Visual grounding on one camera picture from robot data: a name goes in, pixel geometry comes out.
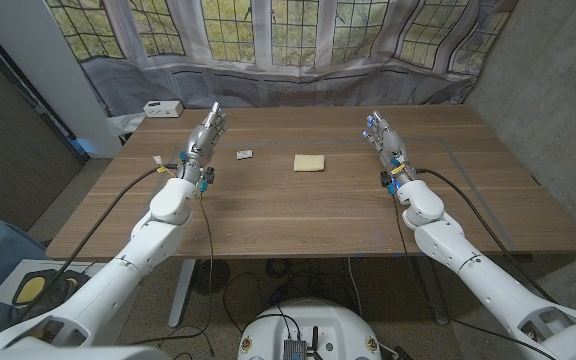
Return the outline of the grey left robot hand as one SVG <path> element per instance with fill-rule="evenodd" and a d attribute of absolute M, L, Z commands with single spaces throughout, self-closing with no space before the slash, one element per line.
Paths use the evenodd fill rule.
<path fill-rule="evenodd" d="M 185 158 L 178 168 L 177 177 L 191 183 L 197 183 L 202 170 L 213 156 L 219 137 L 227 130 L 226 115 L 218 102 L 212 105 L 204 120 L 189 135 Z"/>

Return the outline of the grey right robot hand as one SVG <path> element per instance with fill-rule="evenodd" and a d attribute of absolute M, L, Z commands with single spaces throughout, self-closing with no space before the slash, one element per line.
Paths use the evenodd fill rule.
<path fill-rule="evenodd" d="M 367 116 L 366 122 L 368 129 L 364 130 L 362 135 L 375 147 L 389 176 L 399 184 L 417 180 L 418 176 L 410 165 L 406 146 L 388 121 L 378 111 L 373 111 Z"/>

